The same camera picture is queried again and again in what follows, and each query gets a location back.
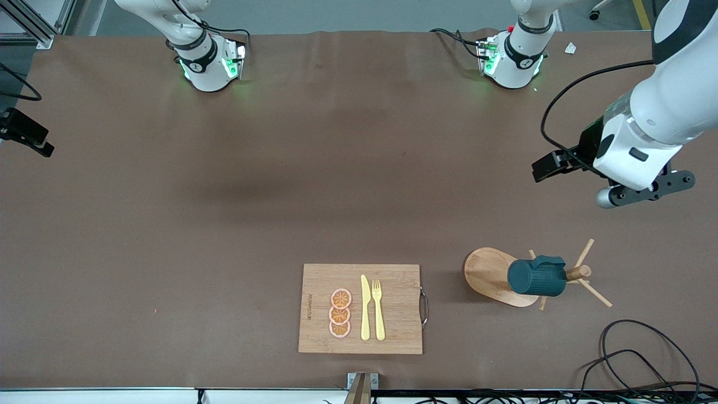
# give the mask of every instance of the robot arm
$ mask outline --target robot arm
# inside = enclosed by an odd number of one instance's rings
[[[499,86],[521,88],[539,72],[544,50],[556,31],[554,12],[581,0],[511,0],[518,14],[513,31],[499,32],[479,46],[479,70]]]
[[[718,127],[718,0],[670,0],[653,30],[653,75],[589,125],[575,156],[608,178],[596,196],[612,208],[691,188],[689,171],[673,171],[684,144]],[[582,168],[561,150],[533,164],[536,182]]]
[[[157,28],[179,55],[185,77],[201,91],[221,90],[239,78],[245,46],[208,32],[197,22],[210,0],[115,0]]]

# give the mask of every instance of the table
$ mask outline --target table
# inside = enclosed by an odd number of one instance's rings
[[[647,32],[556,34],[517,91],[446,37],[317,32],[253,37],[245,80],[200,93],[163,42],[58,37],[34,59],[44,99],[19,108],[57,149],[0,148],[3,387],[334,387],[357,371],[380,372],[383,388],[577,387],[602,328],[626,317],[718,377],[718,137],[675,159],[696,186],[655,203],[605,211],[596,176],[531,177],[552,150],[548,102],[580,75],[649,58]],[[547,130],[576,144],[652,69],[583,83]],[[478,247],[572,261],[590,237],[611,309],[577,286],[546,312],[517,309],[463,278]],[[308,262],[420,264],[424,354],[299,354]],[[619,330],[609,349],[690,378],[655,336]],[[616,367],[653,381],[636,362]],[[605,372],[589,386],[617,387]]]

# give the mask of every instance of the wooden cutting board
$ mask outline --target wooden cutting board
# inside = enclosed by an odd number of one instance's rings
[[[381,281],[381,310],[386,338],[376,339],[374,301],[368,315],[371,338],[361,339],[361,275]],[[305,264],[302,309],[299,320],[299,352],[328,354],[421,354],[418,265]],[[329,332],[330,296],[339,288],[349,290],[351,330],[344,338]]]

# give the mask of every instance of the cutting board handle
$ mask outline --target cutting board handle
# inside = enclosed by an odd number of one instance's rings
[[[426,322],[429,320],[429,298],[426,296],[426,293],[424,292],[424,288],[422,286],[419,286],[419,307],[421,308],[421,300],[424,301],[424,320],[421,321],[421,329],[423,330],[426,327]]]

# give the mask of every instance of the orange slice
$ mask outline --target orange slice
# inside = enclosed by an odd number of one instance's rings
[[[336,324],[338,326],[346,324],[349,321],[350,316],[351,313],[348,308],[332,307],[329,309],[329,321],[331,321],[332,324]]]
[[[352,303],[352,294],[349,290],[339,288],[332,293],[331,301],[335,308],[347,308]]]
[[[344,338],[345,336],[349,335],[349,331],[351,331],[351,329],[351,323],[348,322],[340,326],[337,324],[329,323],[329,332],[337,338]]]

